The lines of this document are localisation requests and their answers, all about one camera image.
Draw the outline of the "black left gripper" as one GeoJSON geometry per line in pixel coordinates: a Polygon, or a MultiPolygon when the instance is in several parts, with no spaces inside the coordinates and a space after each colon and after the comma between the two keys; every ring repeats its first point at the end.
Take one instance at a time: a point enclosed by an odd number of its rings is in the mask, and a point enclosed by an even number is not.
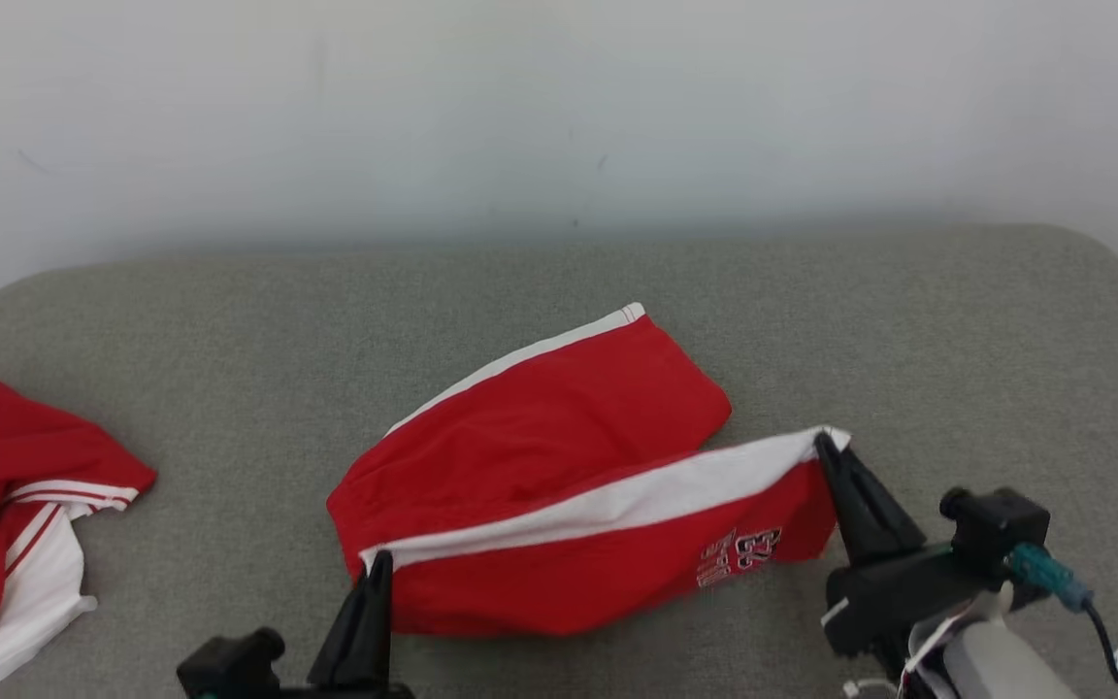
{"type": "Polygon", "coordinates": [[[274,699],[415,699],[406,684],[389,684],[392,572],[392,554],[376,552],[338,610],[310,684],[280,687],[274,699]]]}

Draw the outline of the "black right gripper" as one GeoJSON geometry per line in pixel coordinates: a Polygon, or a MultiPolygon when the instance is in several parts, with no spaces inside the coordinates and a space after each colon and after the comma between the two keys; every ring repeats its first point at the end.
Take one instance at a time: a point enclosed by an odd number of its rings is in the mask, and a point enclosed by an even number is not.
{"type": "Polygon", "coordinates": [[[822,633],[835,655],[871,657],[896,680],[912,655],[915,625],[998,592],[1007,567],[974,563],[949,545],[923,549],[927,536],[855,451],[839,447],[830,432],[813,447],[852,563],[827,577],[822,633]]]}

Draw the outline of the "red shorts with white stripe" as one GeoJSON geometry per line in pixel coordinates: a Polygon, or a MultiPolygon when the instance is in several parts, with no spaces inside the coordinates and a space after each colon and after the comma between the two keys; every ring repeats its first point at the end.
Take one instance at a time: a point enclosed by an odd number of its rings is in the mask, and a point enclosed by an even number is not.
{"type": "Polygon", "coordinates": [[[503,355],[347,469],[347,570],[391,558],[391,629],[572,636],[815,560],[836,527],[811,426],[724,448],[720,386],[639,304],[503,355]]]}

